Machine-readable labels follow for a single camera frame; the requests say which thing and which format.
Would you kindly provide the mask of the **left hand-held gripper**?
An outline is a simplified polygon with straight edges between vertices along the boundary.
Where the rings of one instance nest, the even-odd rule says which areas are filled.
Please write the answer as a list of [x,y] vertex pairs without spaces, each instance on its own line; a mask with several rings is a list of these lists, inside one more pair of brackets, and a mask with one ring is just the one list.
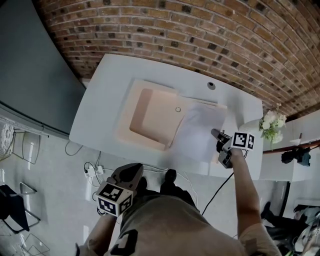
[[118,167],[96,192],[98,209],[115,217],[121,216],[133,204],[143,172],[144,166],[141,163]]

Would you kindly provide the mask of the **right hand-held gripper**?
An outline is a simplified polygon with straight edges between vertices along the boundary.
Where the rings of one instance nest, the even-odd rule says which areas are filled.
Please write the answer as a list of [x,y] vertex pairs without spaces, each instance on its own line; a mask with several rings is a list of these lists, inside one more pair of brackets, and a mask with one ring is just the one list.
[[250,133],[235,132],[233,136],[229,136],[219,130],[213,128],[212,136],[217,139],[216,150],[219,153],[218,161],[226,168],[232,169],[231,149],[240,149],[247,152],[253,151],[255,145],[255,136]]

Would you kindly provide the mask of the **pink box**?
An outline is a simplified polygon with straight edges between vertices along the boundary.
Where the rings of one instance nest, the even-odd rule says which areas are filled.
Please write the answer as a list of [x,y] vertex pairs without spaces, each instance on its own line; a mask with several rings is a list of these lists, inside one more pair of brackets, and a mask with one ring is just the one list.
[[[128,158],[148,164],[191,159],[173,154],[171,145],[184,115],[193,103],[226,107],[182,96],[176,89],[157,83],[135,79],[116,129],[117,139],[127,147]],[[216,151],[208,164],[216,164],[218,155]]]

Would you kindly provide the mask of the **person's left forearm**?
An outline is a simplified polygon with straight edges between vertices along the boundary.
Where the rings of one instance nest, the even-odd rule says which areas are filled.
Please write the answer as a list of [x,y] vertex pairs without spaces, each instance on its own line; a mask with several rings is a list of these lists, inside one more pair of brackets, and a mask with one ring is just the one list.
[[117,217],[106,214],[99,218],[93,230],[88,235],[84,245],[97,256],[104,256],[108,251]]

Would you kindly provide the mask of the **person's right forearm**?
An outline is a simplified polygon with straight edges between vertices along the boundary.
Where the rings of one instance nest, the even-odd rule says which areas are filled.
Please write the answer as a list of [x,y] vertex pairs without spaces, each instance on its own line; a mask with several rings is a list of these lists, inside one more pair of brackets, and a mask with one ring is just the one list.
[[262,222],[260,201],[242,150],[231,149],[230,161],[235,184],[237,235],[240,236],[250,226]]

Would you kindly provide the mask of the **person's left black shoe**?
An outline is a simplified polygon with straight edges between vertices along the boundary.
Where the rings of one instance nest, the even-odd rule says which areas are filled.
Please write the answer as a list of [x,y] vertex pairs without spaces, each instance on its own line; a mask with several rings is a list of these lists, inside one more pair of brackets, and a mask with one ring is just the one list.
[[148,186],[147,179],[143,176],[139,180],[139,183],[138,183],[138,186],[136,188],[136,191],[138,193],[142,193],[143,191],[145,191],[147,189],[147,186]]

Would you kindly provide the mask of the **person's black shoe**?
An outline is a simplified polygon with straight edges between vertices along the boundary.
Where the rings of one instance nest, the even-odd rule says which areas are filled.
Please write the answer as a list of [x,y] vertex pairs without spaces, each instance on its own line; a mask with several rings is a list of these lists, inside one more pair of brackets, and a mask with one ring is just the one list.
[[148,186],[147,179],[143,176],[139,180],[139,183],[138,183],[138,186],[136,188],[136,191],[138,193],[142,193],[143,191],[145,191],[147,189],[147,186]]
[[174,186],[177,178],[177,171],[174,169],[169,169],[166,171],[164,176],[164,184],[167,186]]

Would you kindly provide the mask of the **person's right black shoe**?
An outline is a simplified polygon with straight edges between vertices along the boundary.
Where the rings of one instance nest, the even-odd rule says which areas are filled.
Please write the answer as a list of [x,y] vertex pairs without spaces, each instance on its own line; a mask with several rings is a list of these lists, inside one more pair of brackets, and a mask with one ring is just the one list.
[[167,186],[174,186],[177,178],[177,171],[174,169],[169,169],[166,171],[164,176],[164,184]]

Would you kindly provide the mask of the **white vase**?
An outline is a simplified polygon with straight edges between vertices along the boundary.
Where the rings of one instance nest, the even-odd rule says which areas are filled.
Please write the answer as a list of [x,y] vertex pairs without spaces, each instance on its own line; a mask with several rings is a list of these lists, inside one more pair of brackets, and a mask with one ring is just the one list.
[[260,119],[255,119],[244,123],[238,128],[238,131],[243,133],[250,133],[255,136],[260,136]]

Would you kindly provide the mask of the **white flower bouquet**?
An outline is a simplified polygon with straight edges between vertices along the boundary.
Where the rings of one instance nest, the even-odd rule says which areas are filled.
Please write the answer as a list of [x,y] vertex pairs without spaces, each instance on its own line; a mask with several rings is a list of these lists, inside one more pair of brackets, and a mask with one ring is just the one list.
[[286,125],[287,116],[280,113],[281,103],[276,104],[275,110],[269,110],[258,123],[261,138],[269,141],[270,148],[283,140],[281,128]]

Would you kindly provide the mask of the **wooden coat rack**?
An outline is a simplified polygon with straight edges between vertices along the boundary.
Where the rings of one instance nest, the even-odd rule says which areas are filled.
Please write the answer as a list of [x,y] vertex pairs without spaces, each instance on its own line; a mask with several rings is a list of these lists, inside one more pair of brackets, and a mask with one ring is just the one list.
[[276,149],[264,150],[262,154],[265,155],[265,154],[281,153],[281,152],[291,151],[295,148],[308,148],[308,147],[319,146],[319,145],[320,145],[320,139],[299,144],[299,145],[292,145],[292,146],[281,147]]

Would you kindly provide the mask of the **person's beige shirt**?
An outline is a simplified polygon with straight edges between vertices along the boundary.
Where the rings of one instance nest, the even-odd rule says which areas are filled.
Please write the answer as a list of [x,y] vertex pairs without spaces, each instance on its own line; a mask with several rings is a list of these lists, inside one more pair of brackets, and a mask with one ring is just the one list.
[[149,195],[122,219],[114,246],[102,256],[282,256],[261,224],[239,238],[215,229],[178,197]]

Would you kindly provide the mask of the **white shelf unit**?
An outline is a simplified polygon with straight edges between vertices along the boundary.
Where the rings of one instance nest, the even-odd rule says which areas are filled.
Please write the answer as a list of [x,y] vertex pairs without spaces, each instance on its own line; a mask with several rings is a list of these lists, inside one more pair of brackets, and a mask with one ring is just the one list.
[[303,166],[293,159],[290,163],[283,163],[281,152],[277,149],[313,143],[320,140],[320,110],[289,121],[281,128],[283,139],[277,144],[264,142],[263,150],[272,153],[262,155],[260,179],[272,181],[299,182],[310,180],[320,170],[320,147],[310,147],[310,166]]

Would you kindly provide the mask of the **white desk with drawers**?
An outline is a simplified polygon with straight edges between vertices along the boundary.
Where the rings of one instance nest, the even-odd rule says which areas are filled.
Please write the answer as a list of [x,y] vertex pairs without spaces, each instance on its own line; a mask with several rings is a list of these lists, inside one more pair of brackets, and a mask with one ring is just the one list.
[[[70,140],[132,160],[128,158],[127,146],[117,138],[117,127],[135,79],[175,89],[184,97],[226,106],[226,119],[221,130],[229,136],[236,133],[242,124],[263,115],[260,99],[209,76],[157,61],[106,54],[81,100],[69,135]],[[215,90],[207,87],[208,82],[215,84]],[[230,174],[230,170],[224,168],[218,160],[217,163],[205,163],[179,158],[177,162],[165,161],[149,165],[221,178]]]

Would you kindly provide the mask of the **black hanging bag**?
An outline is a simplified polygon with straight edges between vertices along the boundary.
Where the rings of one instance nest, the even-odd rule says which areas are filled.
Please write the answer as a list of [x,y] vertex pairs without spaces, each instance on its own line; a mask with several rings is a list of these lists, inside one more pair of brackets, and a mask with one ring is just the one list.
[[304,150],[302,148],[294,148],[290,151],[286,151],[281,155],[281,162],[284,164],[289,164],[294,159],[297,160],[298,163],[302,161]]

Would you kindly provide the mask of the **dark teal box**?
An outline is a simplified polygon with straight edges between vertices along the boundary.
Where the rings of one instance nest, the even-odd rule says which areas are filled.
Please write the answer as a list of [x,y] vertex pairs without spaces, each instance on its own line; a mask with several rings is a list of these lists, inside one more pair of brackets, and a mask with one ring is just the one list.
[[302,166],[309,167],[311,165],[310,160],[311,160],[311,155],[309,154],[309,152],[305,152],[301,157],[300,164]]

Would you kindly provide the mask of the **black metal pole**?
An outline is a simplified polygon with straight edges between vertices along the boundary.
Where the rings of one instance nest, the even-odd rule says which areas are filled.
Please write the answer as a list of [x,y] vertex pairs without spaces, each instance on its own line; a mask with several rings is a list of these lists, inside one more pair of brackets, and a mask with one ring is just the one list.
[[290,188],[291,188],[291,182],[287,181],[286,185],[285,185],[284,194],[281,196],[282,205],[281,205],[280,212],[279,212],[280,217],[282,217],[284,215],[284,212],[285,212],[285,209],[287,206],[287,202],[288,202],[288,198],[289,198]]

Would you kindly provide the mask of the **black chair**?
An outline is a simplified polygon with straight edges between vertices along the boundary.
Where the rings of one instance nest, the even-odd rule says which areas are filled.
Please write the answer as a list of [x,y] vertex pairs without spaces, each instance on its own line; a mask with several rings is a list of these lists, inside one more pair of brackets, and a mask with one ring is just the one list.
[[[0,185],[0,220],[16,234],[30,231],[31,227],[40,223],[41,219],[25,208],[24,196],[36,194],[38,191],[24,182],[19,183],[19,193],[12,190],[7,184]],[[21,229],[13,229],[6,219],[13,219]]]

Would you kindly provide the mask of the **patterned round cushion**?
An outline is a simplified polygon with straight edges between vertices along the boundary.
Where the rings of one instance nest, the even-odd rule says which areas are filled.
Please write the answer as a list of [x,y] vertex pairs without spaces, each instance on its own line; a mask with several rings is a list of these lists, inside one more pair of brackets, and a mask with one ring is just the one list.
[[0,122],[0,159],[11,152],[14,139],[14,127],[7,123]]

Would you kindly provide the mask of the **grey refrigerator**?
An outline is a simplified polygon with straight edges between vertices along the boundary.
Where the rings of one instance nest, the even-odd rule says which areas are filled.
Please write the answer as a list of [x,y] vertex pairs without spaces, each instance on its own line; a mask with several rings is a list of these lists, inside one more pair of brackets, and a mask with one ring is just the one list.
[[32,0],[0,0],[0,121],[68,139],[84,93]]

